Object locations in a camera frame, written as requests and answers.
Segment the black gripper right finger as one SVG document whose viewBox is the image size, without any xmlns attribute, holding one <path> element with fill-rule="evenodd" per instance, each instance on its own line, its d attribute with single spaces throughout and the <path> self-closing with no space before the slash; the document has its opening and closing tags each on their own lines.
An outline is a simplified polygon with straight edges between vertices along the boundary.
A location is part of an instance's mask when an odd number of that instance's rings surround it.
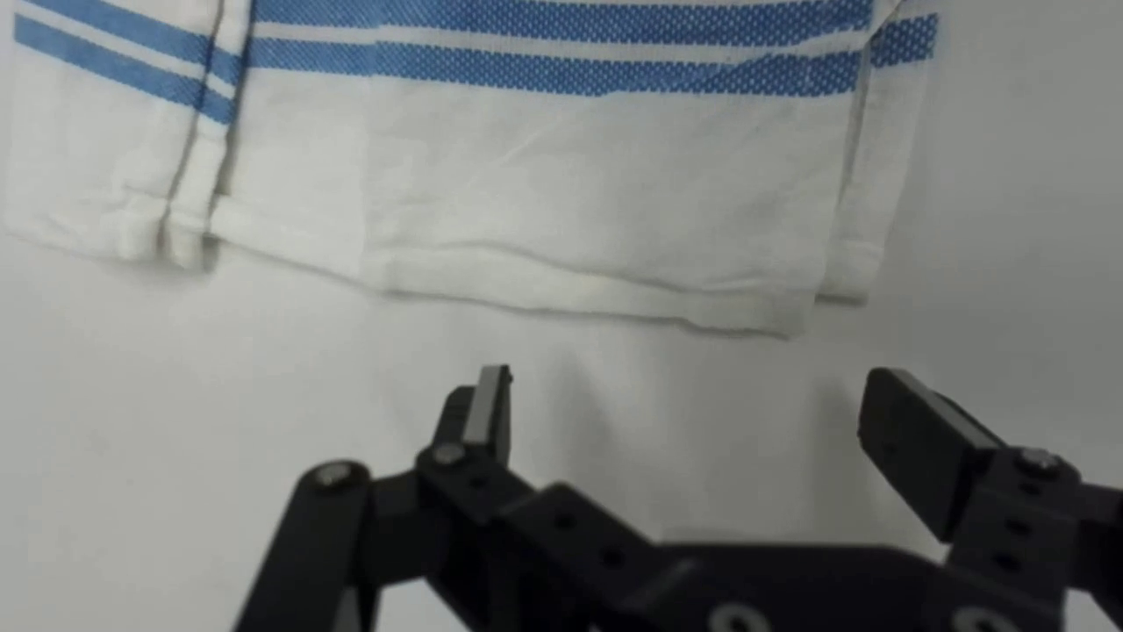
<svg viewBox="0 0 1123 632">
<path fill-rule="evenodd" d="M 1077 470 L 1016 447 L 904 368 L 871 368 L 858 447 L 938 540 L 1077 537 Z"/>
</svg>

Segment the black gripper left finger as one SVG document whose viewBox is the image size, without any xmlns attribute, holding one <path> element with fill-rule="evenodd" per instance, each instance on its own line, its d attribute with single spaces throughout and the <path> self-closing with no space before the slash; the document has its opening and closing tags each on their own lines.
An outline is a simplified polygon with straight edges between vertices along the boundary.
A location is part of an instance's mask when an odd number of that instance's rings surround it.
<svg viewBox="0 0 1123 632">
<path fill-rule="evenodd" d="M 513 368 L 484 366 L 469 386 L 456 386 L 439 415 L 417 472 L 431 489 L 491 492 L 508 477 L 513 451 Z"/>
</svg>

